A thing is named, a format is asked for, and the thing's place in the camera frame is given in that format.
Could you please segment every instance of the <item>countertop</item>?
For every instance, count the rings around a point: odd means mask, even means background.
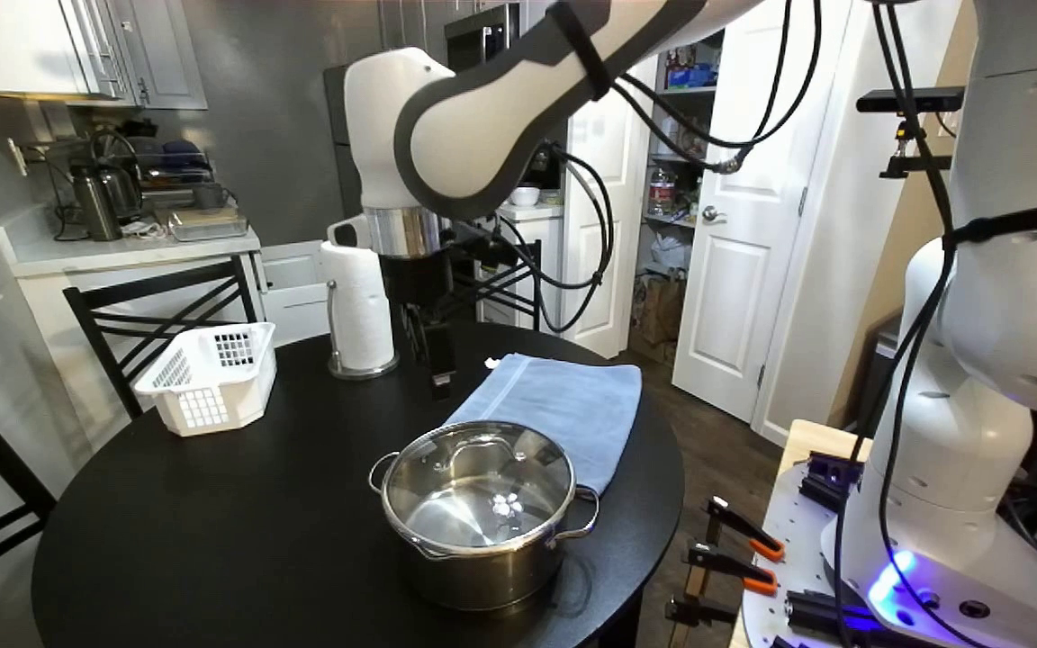
[[[166,230],[117,240],[53,240],[48,215],[38,208],[23,214],[0,227],[0,254],[13,276],[116,270],[116,266],[200,260],[257,250],[260,250],[257,230],[200,240],[173,240]]]

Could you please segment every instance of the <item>white robot link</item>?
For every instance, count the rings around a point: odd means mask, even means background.
[[[396,230],[434,214],[496,208],[539,132],[601,93],[608,75],[714,36],[752,5],[566,0],[464,75],[420,51],[356,63],[347,112],[368,220]],[[906,393],[896,383],[888,395],[905,400],[905,418],[884,416],[875,434],[842,544],[826,531],[822,555],[836,567],[833,548],[842,548],[838,581],[896,633],[1014,648],[1037,644],[1037,551],[997,506],[1037,411],[1037,5],[974,0],[974,18],[978,51],[950,171],[950,215],[965,227],[950,291]],[[911,263],[905,322],[919,317],[936,273],[940,246],[930,246]]]

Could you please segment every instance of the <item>stainless steel pot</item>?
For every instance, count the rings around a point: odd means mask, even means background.
[[[532,597],[563,567],[559,544],[589,534],[601,513],[566,450],[512,423],[426,434],[377,459],[368,483],[406,539],[413,586],[457,614]],[[593,508],[581,531],[563,525],[571,502]]]

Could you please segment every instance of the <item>blue light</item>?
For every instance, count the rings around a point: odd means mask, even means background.
[[[870,585],[870,593],[868,593],[868,602],[875,604],[875,614],[883,617],[883,618],[899,618],[896,614],[899,614],[899,602],[896,602],[896,585],[899,585],[899,574],[905,576],[911,576],[913,574],[913,555],[911,551],[896,551],[892,555],[892,567],[884,563],[883,567],[883,574],[880,574],[880,581]]]

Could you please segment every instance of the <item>white door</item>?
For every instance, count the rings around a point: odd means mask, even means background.
[[[631,70],[636,78],[655,78],[655,57]],[[613,200],[616,214],[616,254],[601,276],[601,287],[587,303],[582,317],[566,333],[576,345],[598,356],[616,356],[626,350],[631,335],[631,298],[634,298],[634,263],[636,263],[636,227],[642,227],[642,190],[647,158],[647,128],[623,106],[620,93],[582,106],[568,118],[568,152],[587,158]],[[563,276],[587,282],[598,266],[601,238],[587,190],[571,174],[566,174],[566,215],[563,215]],[[568,322],[587,291],[563,291],[563,317]]]
[[[716,137],[752,137],[776,57],[782,8],[786,5],[761,5],[743,23],[730,23],[714,106]],[[672,386],[743,423],[752,418],[761,395],[847,12],[848,5],[826,5],[826,51],[792,124],[763,142],[746,158],[743,174],[701,178],[701,220],[695,225]],[[810,5],[796,5],[773,118],[798,92],[808,53]]]

